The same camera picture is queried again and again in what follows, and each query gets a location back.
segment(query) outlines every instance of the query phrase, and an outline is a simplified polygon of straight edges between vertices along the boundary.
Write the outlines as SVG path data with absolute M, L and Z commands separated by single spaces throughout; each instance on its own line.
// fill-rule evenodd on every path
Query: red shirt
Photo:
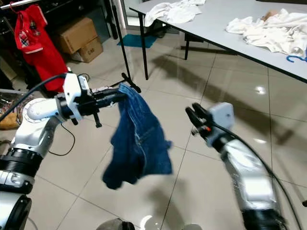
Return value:
M 29 65 L 35 66 L 41 80 L 67 72 L 67 67 L 44 27 L 47 21 L 38 5 L 19 11 L 15 27 L 17 48 Z M 63 92 L 64 79 L 45 84 L 48 91 Z

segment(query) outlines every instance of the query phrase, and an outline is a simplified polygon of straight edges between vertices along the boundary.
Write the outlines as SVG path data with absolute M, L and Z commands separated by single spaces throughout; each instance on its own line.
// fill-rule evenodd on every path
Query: crumpled white fabric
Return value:
M 225 29 L 241 34 L 247 44 L 268 48 L 271 52 L 305 57 L 307 48 L 307 14 L 288 13 L 281 9 L 266 21 L 252 17 L 235 18 Z
M 144 25 L 150 26 L 157 18 L 166 16 L 169 23 L 186 23 L 201 13 L 197 5 L 203 5 L 206 0 L 182 0 L 174 3 L 162 2 L 146 13 Z

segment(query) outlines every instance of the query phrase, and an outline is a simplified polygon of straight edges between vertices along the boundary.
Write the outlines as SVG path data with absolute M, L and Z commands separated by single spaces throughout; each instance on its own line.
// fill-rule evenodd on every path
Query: tile floor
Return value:
M 121 79 L 123 58 L 116 41 L 90 64 L 68 63 L 75 73 L 88 73 L 90 86 L 110 85 Z M 235 106 L 233 130 L 250 143 L 283 180 L 307 230 L 307 85 L 242 57 L 189 52 L 178 48 L 178 37 L 167 34 L 147 50 L 149 80 L 144 79 L 142 51 L 127 47 L 131 75 L 172 140 L 171 176 L 147 176 L 136 185 L 108 189 L 101 174 L 110 161 L 109 143 L 119 121 L 117 107 L 103 109 L 103 127 L 93 117 L 65 127 L 76 136 L 65 157 L 48 155 L 36 176 L 30 197 L 30 217 L 39 230 L 95 230 L 102 222 L 120 217 L 142 230 L 180 230 L 198 223 L 203 230 L 243 229 L 231 180 L 218 153 L 190 135 L 192 124 L 185 107 L 199 102 L 209 107 L 227 101 Z M 14 85 L 24 85 L 16 79 Z M 12 138 L 14 131 L 0 132 Z M 72 139 L 61 127 L 51 150 L 64 153 Z M 289 229 L 296 229 L 282 197 Z M 30 222 L 27 230 L 34 227 Z

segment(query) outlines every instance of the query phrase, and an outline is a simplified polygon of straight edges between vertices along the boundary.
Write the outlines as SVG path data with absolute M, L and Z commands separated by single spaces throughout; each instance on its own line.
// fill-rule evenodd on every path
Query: blue hanger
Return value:
M 287 60 L 290 61 L 290 62 L 294 62 L 294 61 L 291 60 L 290 58 L 298 58 L 298 59 L 300 59 L 301 61 L 306 61 L 306 62 L 307 62 L 307 50 L 305 51 L 305 55 L 306 55 L 305 58 L 302 58 L 302 57 L 296 56 L 296 55 L 288 55 L 288 56 L 287 56 Z

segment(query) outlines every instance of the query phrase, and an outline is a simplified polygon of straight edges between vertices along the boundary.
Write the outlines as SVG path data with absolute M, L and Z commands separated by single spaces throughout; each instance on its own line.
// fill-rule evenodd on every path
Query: blue denim clothing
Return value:
M 113 158 L 102 178 L 111 189 L 121 187 L 123 181 L 134 184 L 149 174 L 172 173 L 167 153 L 171 142 L 164 139 L 158 119 L 134 89 L 120 84 L 119 91 L 128 98 L 118 103 L 120 122 L 111 139 Z

